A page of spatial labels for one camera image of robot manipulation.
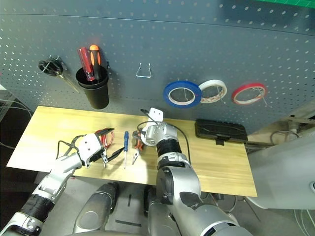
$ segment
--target red tape roll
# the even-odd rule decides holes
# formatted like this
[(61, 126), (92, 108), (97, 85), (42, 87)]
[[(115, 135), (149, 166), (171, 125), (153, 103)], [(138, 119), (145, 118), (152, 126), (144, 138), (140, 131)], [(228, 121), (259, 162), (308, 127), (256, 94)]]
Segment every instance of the red tape roll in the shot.
[[(258, 94), (256, 97), (247, 100), (247, 101), (239, 101), (237, 100), (237, 96), (249, 89), (261, 89), (262, 90), (262, 94)], [(265, 85), (263, 85), (262, 83), (250, 83), (247, 85), (243, 85), (240, 86), (238, 89), (236, 89), (233, 94), (232, 94), (232, 100), (234, 103), (238, 104), (238, 105), (250, 105), (253, 104), (257, 101), (259, 101), (260, 99), (262, 99), (265, 95), (267, 94), (267, 88), (265, 87)]]

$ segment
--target red screwdriver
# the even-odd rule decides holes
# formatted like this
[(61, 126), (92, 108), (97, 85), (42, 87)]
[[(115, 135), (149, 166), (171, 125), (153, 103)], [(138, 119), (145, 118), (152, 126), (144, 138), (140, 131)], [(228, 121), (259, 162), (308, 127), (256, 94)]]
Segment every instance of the red screwdriver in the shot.
[(94, 70), (94, 78), (97, 81), (100, 81), (101, 58), (100, 58), (100, 53), (99, 53), (99, 47), (97, 45), (91, 45), (90, 52), (91, 52), (91, 62), (92, 62), (93, 70)]
[(89, 58), (89, 53), (88, 50), (84, 47), (78, 49), (78, 54), (81, 60), (81, 64), (83, 67), (83, 70), (87, 76), (88, 81), (93, 81), (94, 80), (94, 75), (93, 75), (93, 68), (91, 65), (91, 60)]

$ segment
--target pegboard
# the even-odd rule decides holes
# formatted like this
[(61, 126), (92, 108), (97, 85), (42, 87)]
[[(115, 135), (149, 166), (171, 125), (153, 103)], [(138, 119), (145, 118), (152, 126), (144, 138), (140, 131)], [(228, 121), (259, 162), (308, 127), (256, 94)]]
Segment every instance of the pegboard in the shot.
[[(314, 99), (314, 9), (235, 0), (31, 2), (1, 1), (0, 83), (33, 110), (94, 110), (82, 90), (37, 75), (39, 60), (59, 55), (75, 83), (76, 49), (91, 44), (110, 64), (105, 112), (141, 115), (140, 108), (156, 107), (167, 118), (234, 122), (252, 133)], [(140, 62), (143, 73), (151, 64), (152, 78), (135, 77)], [(177, 109), (163, 100), (170, 82), (208, 79), (225, 82), (226, 104)], [(233, 91), (250, 82), (267, 87), (272, 108), (232, 103)]]

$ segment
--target black cup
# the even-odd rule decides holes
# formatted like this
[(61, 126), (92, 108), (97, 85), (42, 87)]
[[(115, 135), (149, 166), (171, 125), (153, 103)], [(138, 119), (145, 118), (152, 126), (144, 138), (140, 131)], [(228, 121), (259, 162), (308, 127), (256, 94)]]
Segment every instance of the black cup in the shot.
[(95, 109), (103, 109), (107, 107), (108, 100), (108, 74), (104, 67), (100, 67), (100, 80), (88, 81), (83, 68), (79, 69), (75, 78), (79, 85), (83, 88), (90, 105)]

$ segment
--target wooden tabletop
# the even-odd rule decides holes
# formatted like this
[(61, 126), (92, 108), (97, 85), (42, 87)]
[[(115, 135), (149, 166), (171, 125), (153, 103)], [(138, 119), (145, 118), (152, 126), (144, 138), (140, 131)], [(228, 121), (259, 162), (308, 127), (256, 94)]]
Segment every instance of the wooden tabletop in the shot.
[[(111, 155), (124, 146), (124, 132), (129, 132), (127, 165), (124, 170), (124, 154), (121, 153), (107, 167), (101, 160), (77, 170), (75, 176), (111, 179), (143, 184), (156, 182), (157, 152), (155, 147), (145, 146), (141, 156), (132, 165), (135, 140), (131, 138), (137, 125), (147, 117), (104, 112), (91, 112), (39, 106), (25, 129), (7, 166), (13, 168), (49, 172), (56, 159), (57, 142), (71, 142), (77, 136), (94, 133), (106, 127), (115, 128)], [(201, 190), (205, 192), (256, 197), (251, 168), (243, 144), (225, 142), (216, 145), (213, 140), (200, 139), (194, 133), (194, 121), (165, 119), (182, 129), (189, 140), (192, 167), (196, 171)], [(182, 152), (187, 156), (187, 145), (179, 133)], [(60, 154), (67, 150), (61, 144)]]

